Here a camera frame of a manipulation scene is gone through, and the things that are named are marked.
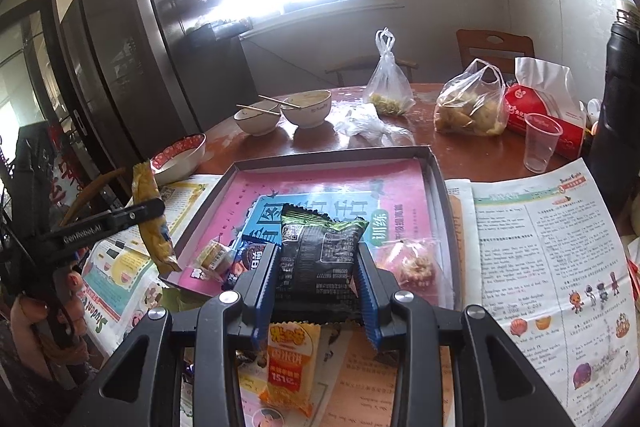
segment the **qr code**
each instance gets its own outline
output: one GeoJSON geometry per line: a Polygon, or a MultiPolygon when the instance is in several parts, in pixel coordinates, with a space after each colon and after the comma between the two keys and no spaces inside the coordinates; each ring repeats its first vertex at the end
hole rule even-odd
{"type": "Polygon", "coordinates": [[[282,227],[282,240],[297,241],[303,228],[304,225],[285,225],[282,227]]]}

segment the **snack package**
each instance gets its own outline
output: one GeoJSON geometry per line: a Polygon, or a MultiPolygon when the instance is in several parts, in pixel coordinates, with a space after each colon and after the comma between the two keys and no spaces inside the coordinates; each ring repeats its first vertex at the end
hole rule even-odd
{"type": "Polygon", "coordinates": [[[476,136],[501,134],[509,116],[505,90],[500,70],[476,58],[462,74],[442,87],[433,113],[436,131],[476,136]],[[495,80],[485,82],[485,73],[493,73],[495,80]]]}
{"type": "Polygon", "coordinates": [[[509,110],[508,127],[527,134],[524,116],[544,114],[562,128],[556,152],[575,160],[580,156],[587,115],[580,107],[571,70],[538,58],[516,57],[517,84],[504,95],[509,110]]]}
{"type": "MultiPolygon", "coordinates": [[[[151,163],[149,160],[133,165],[133,182],[131,192],[134,204],[160,197],[151,163]]],[[[169,228],[164,216],[140,223],[140,237],[145,243],[146,251],[158,267],[160,275],[168,275],[172,271],[182,271],[175,258],[174,244],[169,236],[169,228]]]]}
{"type": "Polygon", "coordinates": [[[299,409],[310,417],[309,402],[316,371],[320,326],[279,323],[269,325],[268,379],[260,400],[274,407],[299,409]]]}
{"type": "Polygon", "coordinates": [[[235,256],[233,249],[212,239],[191,261],[190,267],[202,270],[207,277],[223,282],[223,275],[231,267],[235,256]]]}
{"type": "Polygon", "coordinates": [[[414,105],[415,100],[411,85],[400,66],[396,64],[396,58],[391,52],[394,42],[396,38],[388,28],[376,33],[380,61],[369,84],[364,88],[362,101],[376,106],[378,114],[400,116],[414,105]]]}
{"type": "Polygon", "coordinates": [[[385,243],[378,250],[376,265],[389,270],[402,290],[419,295],[433,306],[441,306],[445,302],[444,292],[453,295],[453,289],[435,259],[438,244],[436,239],[385,243]]]}
{"type": "Polygon", "coordinates": [[[368,221],[334,221],[326,214],[285,204],[278,289],[313,295],[314,301],[337,301],[351,293],[353,256],[368,221]]]}
{"type": "Polygon", "coordinates": [[[238,277],[240,277],[242,273],[257,268],[262,258],[262,252],[266,247],[266,243],[260,242],[255,237],[243,235],[242,241],[240,241],[236,248],[236,256],[222,285],[222,289],[232,290],[238,281],[238,277]]]}

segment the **screw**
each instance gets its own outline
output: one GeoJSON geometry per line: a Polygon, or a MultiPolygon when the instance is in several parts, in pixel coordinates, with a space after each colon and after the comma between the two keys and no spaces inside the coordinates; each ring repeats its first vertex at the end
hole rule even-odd
{"type": "Polygon", "coordinates": [[[234,292],[233,290],[227,290],[226,292],[222,292],[218,299],[220,302],[224,302],[225,304],[233,304],[240,298],[238,292],[234,292]]]}
{"type": "Polygon", "coordinates": [[[156,321],[166,315],[166,310],[162,307],[151,308],[148,312],[146,312],[146,314],[149,316],[151,320],[156,321]]]}
{"type": "Polygon", "coordinates": [[[472,319],[484,319],[486,311],[484,311],[484,308],[473,304],[466,309],[466,314],[472,319]]]}
{"type": "Polygon", "coordinates": [[[398,302],[411,302],[414,300],[414,294],[407,290],[400,290],[394,294],[394,298],[398,302]]]}

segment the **chopsticks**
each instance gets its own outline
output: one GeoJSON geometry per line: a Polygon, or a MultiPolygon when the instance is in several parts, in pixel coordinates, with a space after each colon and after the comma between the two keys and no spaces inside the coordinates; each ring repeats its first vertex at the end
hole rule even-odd
{"type": "Polygon", "coordinates": [[[265,100],[269,100],[270,102],[276,102],[276,103],[279,103],[280,105],[286,105],[287,107],[290,107],[293,109],[302,109],[302,106],[296,105],[294,103],[284,102],[284,100],[278,100],[277,98],[270,98],[268,96],[264,96],[263,94],[259,94],[258,96],[265,100]]]}
{"type": "Polygon", "coordinates": [[[263,112],[266,114],[272,114],[273,116],[280,116],[279,112],[267,111],[266,109],[260,109],[259,107],[251,107],[249,105],[241,105],[239,103],[236,103],[236,107],[241,107],[242,109],[249,109],[256,112],[263,112]]]}

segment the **pink snack package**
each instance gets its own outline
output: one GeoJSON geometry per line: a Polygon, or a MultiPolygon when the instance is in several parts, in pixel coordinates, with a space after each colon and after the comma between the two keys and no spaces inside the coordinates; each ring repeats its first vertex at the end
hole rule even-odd
{"type": "Polygon", "coordinates": [[[402,290],[439,306],[439,293],[452,291],[435,258],[439,243],[437,239],[404,239],[385,243],[378,250],[376,265],[389,270],[402,290]]]}

